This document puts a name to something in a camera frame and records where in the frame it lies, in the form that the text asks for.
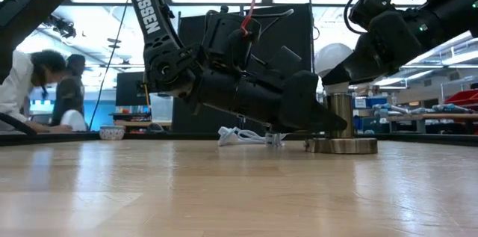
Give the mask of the red plastic bin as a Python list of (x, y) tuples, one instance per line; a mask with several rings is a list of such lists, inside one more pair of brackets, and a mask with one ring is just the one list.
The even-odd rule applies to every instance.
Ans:
[(460, 91), (446, 99), (444, 103), (478, 111), (478, 89)]

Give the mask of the brass lamp socket base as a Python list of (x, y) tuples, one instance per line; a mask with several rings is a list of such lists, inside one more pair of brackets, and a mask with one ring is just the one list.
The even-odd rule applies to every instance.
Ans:
[(347, 93), (331, 93), (325, 99), (326, 108), (347, 122), (343, 131), (326, 131), (325, 138), (311, 138), (304, 141), (309, 153), (342, 155), (370, 155), (378, 153), (376, 138), (356, 138), (353, 122), (353, 98)]

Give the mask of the low shelf with books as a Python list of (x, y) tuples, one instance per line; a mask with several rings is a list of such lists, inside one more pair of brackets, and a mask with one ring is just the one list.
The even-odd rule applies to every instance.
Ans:
[(117, 126), (147, 127), (152, 123), (163, 127), (172, 125), (171, 120), (154, 121), (150, 113), (111, 113), (110, 116), (113, 118), (114, 125)]

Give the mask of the black monitor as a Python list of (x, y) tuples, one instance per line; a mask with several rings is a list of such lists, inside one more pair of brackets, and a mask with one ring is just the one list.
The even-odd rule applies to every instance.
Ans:
[(116, 106), (147, 105), (143, 72), (118, 73)]

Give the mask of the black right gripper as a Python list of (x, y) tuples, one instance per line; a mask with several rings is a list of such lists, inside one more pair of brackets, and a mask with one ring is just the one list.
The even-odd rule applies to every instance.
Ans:
[(421, 50), (419, 40), (400, 13), (386, 11), (371, 20), (355, 51), (327, 73), (323, 83), (361, 84), (392, 75)]

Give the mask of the person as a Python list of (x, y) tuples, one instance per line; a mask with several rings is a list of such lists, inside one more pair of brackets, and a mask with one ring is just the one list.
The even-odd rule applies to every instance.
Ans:
[(68, 110), (76, 110), (84, 116), (84, 85), (81, 77), (85, 68), (85, 57), (71, 54), (66, 60), (66, 74), (58, 82), (50, 125), (58, 126)]
[(24, 115), (24, 103), (35, 87), (45, 89), (59, 82), (66, 73), (66, 61), (61, 53), (43, 50), (30, 54), (13, 51), (10, 74), (0, 84), (0, 113), (6, 114), (39, 133), (71, 132), (70, 126), (47, 126), (30, 121)]

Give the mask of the white rounded object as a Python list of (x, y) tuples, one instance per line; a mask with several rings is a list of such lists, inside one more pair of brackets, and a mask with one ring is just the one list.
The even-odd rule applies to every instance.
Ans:
[(81, 114), (81, 112), (73, 109), (68, 110), (63, 114), (60, 120), (60, 124), (62, 126), (69, 126), (74, 132), (87, 131), (87, 124), (84, 120), (83, 115)]

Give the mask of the white globe lightbulb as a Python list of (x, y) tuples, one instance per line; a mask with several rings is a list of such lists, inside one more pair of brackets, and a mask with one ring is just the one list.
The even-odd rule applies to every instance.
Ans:
[(323, 78), (352, 53), (352, 49), (343, 43), (330, 43), (315, 53), (314, 71), (319, 76), (319, 83), (327, 95), (347, 93), (348, 82), (327, 85), (323, 83)]

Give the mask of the row of blue bins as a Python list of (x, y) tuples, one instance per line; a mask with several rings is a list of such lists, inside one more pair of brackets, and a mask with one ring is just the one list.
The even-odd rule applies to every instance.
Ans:
[(374, 105), (383, 105), (388, 102), (387, 97), (357, 96), (352, 100), (354, 109), (372, 108)]

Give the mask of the wooden workbench with parts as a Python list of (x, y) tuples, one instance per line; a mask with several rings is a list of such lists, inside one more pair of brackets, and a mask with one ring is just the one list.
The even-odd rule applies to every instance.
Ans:
[(454, 120), (463, 122), (467, 133), (473, 134), (474, 123), (478, 122), (478, 114), (401, 114), (389, 116), (386, 119), (390, 123), (390, 132), (397, 130), (397, 122), (399, 121), (415, 121), (417, 133), (425, 134), (427, 120)]

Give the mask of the small patterned ceramic bowl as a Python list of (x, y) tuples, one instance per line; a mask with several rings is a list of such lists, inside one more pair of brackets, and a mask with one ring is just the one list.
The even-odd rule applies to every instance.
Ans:
[(101, 126), (99, 129), (99, 137), (102, 140), (118, 141), (122, 140), (124, 135), (124, 126)]

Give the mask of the clear plastic tub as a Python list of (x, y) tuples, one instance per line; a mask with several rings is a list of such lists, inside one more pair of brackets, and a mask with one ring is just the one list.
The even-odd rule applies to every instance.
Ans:
[(171, 122), (173, 119), (173, 98), (162, 93), (149, 95), (153, 122)]

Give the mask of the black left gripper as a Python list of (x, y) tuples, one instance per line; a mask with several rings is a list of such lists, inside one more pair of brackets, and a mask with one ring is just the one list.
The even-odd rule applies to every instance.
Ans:
[(237, 79), (237, 113), (273, 132), (344, 131), (346, 120), (315, 99), (318, 77), (300, 70), (279, 82), (242, 76)]

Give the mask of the red zip tie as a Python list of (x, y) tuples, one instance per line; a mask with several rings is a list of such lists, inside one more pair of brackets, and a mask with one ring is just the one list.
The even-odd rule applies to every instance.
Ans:
[(256, 2), (257, 2), (257, 0), (252, 0), (251, 1), (250, 7), (249, 7), (249, 12), (247, 13), (243, 22), (240, 25), (240, 29), (243, 32), (243, 38), (246, 38), (246, 37), (248, 37), (252, 34), (252, 31), (249, 30), (249, 24), (252, 21), (252, 14), (253, 14), (253, 11), (255, 9)]

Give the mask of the black aluminium table frame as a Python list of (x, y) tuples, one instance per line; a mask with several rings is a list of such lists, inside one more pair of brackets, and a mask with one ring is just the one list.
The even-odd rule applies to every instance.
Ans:
[[(158, 133), (158, 134), (125, 134), (123, 140), (174, 140), (174, 141), (212, 141), (219, 139), (218, 134), (184, 134), (184, 133)], [(478, 135), (438, 135), (417, 133), (391, 133), (391, 134), (358, 134), (355, 138), (376, 138), (379, 141), (398, 141), (425, 144), (443, 144), (466, 147), (478, 147)], [(40, 134), (40, 135), (0, 135), (0, 147), (19, 146), (29, 144), (47, 144), (73, 141), (98, 141), (98, 132), (79, 132), (69, 134)]]

